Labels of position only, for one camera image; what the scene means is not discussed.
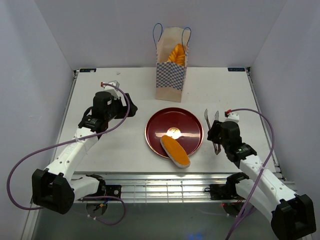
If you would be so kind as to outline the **golden braided loaf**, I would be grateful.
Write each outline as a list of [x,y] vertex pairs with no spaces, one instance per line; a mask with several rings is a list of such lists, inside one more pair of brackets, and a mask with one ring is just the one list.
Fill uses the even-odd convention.
[[186,55],[182,44],[178,43],[171,51],[167,61],[185,66]]

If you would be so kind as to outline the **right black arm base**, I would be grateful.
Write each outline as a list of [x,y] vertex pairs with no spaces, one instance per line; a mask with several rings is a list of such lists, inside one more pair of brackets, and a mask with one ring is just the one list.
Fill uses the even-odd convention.
[[210,184],[204,189],[205,193],[210,194],[211,200],[242,200],[236,192],[236,187],[230,184]]

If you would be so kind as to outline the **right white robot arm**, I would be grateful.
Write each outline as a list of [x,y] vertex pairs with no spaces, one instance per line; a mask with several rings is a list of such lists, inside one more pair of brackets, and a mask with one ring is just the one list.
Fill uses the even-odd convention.
[[221,145],[228,160],[240,169],[229,177],[226,194],[249,201],[267,218],[278,239],[297,240],[316,231],[311,198],[298,195],[263,166],[257,152],[242,141],[236,122],[215,120],[207,139]]

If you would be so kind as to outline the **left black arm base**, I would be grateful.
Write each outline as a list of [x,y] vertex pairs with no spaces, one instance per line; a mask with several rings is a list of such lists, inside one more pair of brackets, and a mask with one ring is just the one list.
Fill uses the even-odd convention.
[[106,184],[105,179],[102,176],[91,174],[86,175],[87,177],[94,178],[99,181],[97,192],[89,194],[88,197],[97,197],[97,196],[112,196],[121,198],[122,186],[115,184]]

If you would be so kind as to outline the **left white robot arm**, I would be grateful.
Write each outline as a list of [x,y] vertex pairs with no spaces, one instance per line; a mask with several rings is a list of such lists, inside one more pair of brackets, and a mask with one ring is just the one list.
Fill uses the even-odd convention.
[[36,169],[32,174],[33,202],[59,214],[67,213],[75,200],[93,197],[100,200],[106,195],[106,184],[101,176],[86,175],[79,179],[72,176],[88,153],[106,131],[113,119],[133,117],[138,108],[130,95],[125,94],[125,105],[120,97],[110,92],[99,91],[93,104],[83,114],[73,136],[73,143],[66,145],[60,155],[44,170]]

